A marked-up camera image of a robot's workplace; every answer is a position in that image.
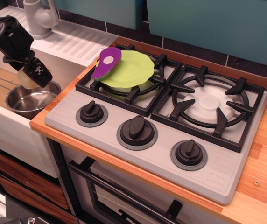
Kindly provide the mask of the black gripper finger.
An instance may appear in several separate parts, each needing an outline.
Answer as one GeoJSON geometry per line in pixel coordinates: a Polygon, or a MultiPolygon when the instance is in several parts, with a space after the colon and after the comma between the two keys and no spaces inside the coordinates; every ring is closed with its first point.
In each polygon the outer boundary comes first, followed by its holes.
{"type": "Polygon", "coordinates": [[[24,66],[22,71],[27,77],[27,79],[22,82],[25,88],[36,88],[38,86],[44,88],[53,78],[50,70],[38,58],[33,58],[24,66]]]}
{"type": "Polygon", "coordinates": [[[23,71],[24,65],[22,63],[12,61],[12,62],[8,62],[7,64],[9,64],[17,72],[23,71]]]}

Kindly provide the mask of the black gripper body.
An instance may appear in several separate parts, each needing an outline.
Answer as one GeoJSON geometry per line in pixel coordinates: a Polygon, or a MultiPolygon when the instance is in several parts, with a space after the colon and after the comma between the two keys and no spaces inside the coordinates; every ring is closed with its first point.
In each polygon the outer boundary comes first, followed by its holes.
{"type": "Polygon", "coordinates": [[[33,37],[25,30],[19,21],[12,17],[0,17],[0,51],[3,53],[3,62],[19,62],[24,66],[34,57],[30,49],[33,37]]]}

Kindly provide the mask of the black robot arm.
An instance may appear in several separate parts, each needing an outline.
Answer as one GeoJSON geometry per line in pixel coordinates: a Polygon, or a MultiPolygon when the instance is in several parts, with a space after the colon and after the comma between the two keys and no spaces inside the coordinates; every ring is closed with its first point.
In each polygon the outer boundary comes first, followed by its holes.
{"type": "Polygon", "coordinates": [[[3,63],[9,64],[16,71],[24,72],[36,85],[45,87],[52,80],[52,74],[30,49],[33,41],[33,37],[16,18],[10,15],[0,17],[0,51],[4,55],[3,63]]]}

